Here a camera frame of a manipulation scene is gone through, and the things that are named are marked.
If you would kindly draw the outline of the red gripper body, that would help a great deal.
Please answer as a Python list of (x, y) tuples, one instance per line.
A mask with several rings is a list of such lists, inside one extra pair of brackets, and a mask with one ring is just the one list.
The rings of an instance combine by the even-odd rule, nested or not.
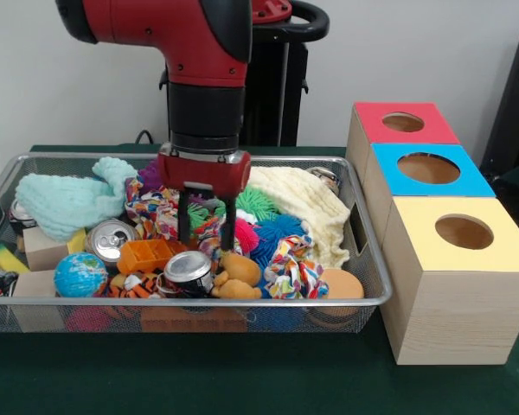
[(236, 151), (221, 161), (218, 156), (196, 159), (182, 156), (157, 155), (158, 170), (167, 188), (207, 190), (219, 199), (235, 198), (247, 185), (250, 176), (250, 154)]

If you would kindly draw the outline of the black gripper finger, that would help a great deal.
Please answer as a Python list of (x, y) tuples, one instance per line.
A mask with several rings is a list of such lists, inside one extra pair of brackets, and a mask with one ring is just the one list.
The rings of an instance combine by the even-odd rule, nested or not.
[(178, 239), (182, 243), (189, 243), (191, 236), (191, 223), (189, 217), (189, 198), (191, 196), (190, 188), (184, 188), (179, 192), (178, 213), (177, 213), (177, 230)]
[(235, 222), (236, 222), (236, 199), (224, 200), (226, 208), (226, 219), (221, 230), (221, 249), (232, 251), (234, 249)]

